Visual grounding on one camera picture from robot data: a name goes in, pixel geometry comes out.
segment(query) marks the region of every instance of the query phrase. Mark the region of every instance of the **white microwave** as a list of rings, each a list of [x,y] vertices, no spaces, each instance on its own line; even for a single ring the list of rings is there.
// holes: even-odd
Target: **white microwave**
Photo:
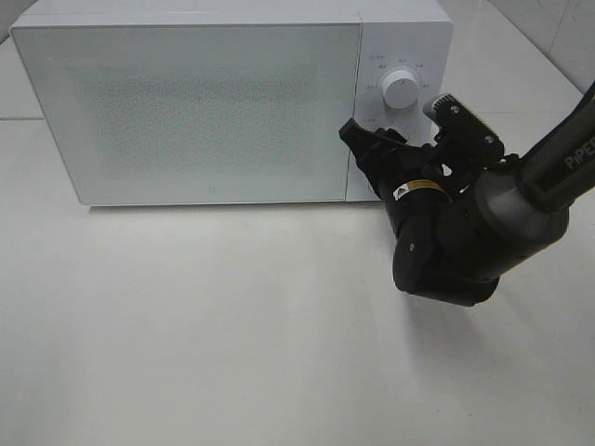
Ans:
[[[375,199],[351,117],[414,143],[452,23],[434,0],[39,0],[12,26],[90,205]]]

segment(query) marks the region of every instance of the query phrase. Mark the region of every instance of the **tile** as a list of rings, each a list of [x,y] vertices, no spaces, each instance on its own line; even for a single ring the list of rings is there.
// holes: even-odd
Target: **tile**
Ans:
[[[441,0],[455,24],[443,88],[476,112],[568,112],[580,92],[485,0]]]
[[[0,45],[0,119],[43,118],[12,38]]]
[[[491,0],[544,54],[548,54],[568,0]]]
[[[595,79],[595,2],[571,0],[549,57],[582,91]]]

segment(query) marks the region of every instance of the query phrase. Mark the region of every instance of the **white tile wall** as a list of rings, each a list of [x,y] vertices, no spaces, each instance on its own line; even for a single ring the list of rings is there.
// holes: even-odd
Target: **white tile wall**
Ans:
[[[582,91],[595,79],[595,0],[570,0],[549,58]]]
[[[580,90],[595,78],[595,0],[491,0]]]
[[[548,54],[568,0],[492,0],[492,3]]]

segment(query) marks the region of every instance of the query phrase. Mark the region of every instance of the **table surface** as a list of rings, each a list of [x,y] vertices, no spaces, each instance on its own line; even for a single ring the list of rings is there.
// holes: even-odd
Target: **table surface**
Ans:
[[[526,151],[579,93],[443,5],[443,90]],[[7,41],[0,205],[2,445],[595,443],[594,196],[486,303],[405,295],[378,203],[80,205]]]

